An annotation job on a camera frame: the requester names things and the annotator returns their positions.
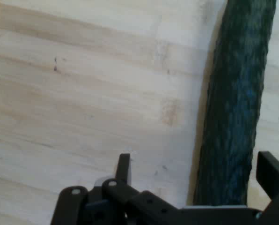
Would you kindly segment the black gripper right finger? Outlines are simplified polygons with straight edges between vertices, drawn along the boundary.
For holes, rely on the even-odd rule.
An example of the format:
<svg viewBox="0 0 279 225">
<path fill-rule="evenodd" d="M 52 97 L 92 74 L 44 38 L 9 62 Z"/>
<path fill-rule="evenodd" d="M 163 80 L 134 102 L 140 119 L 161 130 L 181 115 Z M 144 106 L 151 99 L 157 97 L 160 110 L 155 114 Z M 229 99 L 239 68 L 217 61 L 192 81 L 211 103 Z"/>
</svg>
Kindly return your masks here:
<svg viewBox="0 0 279 225">
<path fill-rule="evenodd" d="M 279 161 L 268 151 L 257 156 L 256 179 L 270 198 L 258 225 L 279 225 Z"/>
</svg>

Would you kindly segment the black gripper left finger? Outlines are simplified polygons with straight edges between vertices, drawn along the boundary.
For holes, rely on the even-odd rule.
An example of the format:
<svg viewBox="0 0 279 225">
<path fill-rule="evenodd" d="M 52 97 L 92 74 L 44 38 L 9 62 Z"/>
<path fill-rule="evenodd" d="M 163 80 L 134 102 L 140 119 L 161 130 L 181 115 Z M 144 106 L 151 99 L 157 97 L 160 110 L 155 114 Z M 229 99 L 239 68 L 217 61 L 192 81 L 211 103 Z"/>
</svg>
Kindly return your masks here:
<svg viewBox="0 0 279 225">
<path fill-rule="evenodd" d="M 139 192 L 128 184 L 130 154 L 120 154 L 113 178 L 87 190 L 82 186 L 63 189 L 52 216 L 52 225 L 176 225 L 177 208 L 149 191 Z"/>
</svg>

